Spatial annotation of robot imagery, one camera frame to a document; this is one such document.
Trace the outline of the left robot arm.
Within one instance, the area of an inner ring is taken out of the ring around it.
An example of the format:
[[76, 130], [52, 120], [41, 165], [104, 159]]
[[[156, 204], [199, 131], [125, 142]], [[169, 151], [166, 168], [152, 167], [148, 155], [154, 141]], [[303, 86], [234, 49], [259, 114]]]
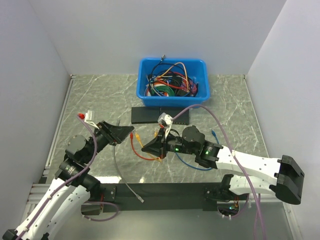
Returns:
[[71, 137], [48, 190], [29, 216], [15, 229], [8, 229], [4, 240], [53, 240], [75, 211], [90, 202], [101, 205], [104, 189], [89, 174], [90, 166], [104, 147], [121, 144], [134, 130], [133, 126], [116, 126], [105, 121], [90, 130], [89, 138]]

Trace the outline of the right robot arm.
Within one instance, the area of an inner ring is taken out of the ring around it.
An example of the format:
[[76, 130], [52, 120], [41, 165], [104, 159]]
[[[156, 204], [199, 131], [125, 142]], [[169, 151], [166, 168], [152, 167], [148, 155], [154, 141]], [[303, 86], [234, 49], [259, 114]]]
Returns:
[[268, 158], [230, 150], [206, 140], [194, 125], [177, 136], [160, 128], [156, 137], [141, 150], [161, 159], [168, 152], [193, 155], [195, 162], [206, 169], [232, 171], [233, 174], [224, 177], [220, 187], [220, 195], [226, 200], [255, 193], [274, 195], [291, 205], [302, 201], [305, 174], [293, 157]]

